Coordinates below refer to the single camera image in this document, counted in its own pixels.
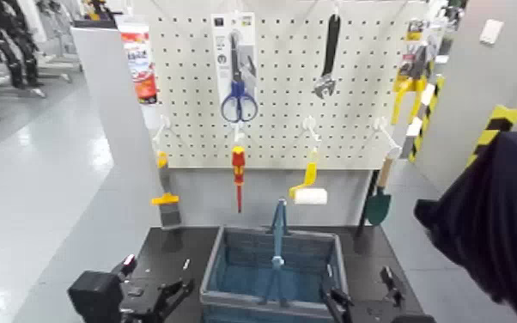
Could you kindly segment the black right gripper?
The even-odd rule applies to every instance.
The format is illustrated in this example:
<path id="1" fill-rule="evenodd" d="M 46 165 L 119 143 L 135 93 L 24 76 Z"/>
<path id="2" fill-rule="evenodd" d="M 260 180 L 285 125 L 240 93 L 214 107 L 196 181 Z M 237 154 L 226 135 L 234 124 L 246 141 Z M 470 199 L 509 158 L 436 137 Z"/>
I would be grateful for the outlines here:
<path id="1" fill-rule="evenodd" d="M 435 323 L 431 315 L 402 308 L 405 286 L 389 266 L 381 268 L 380 278 L 387 288 L 385 299 L 389 302 L 370 300 L 354 304 L 348 294 L 334 287 L 329 277 L 324 277 L 320 284 L 320 298 L 336 323 Z"/>

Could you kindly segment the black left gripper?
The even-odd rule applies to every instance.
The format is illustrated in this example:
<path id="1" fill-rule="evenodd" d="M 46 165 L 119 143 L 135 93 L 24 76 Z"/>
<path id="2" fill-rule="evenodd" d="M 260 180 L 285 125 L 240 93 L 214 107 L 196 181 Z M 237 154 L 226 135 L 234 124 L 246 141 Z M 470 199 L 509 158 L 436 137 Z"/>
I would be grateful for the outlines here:
<path id="1" fill-rule="evenodd" d="M 127 255 L 112 273 L 84 271 L 68 288 L 68 296 L 84 322 L 162 323 L 194 290 L 194 279 L 179 280 L 158 289 L 149 282 L 124 280 L 137 268 L 135 254 Z"/>

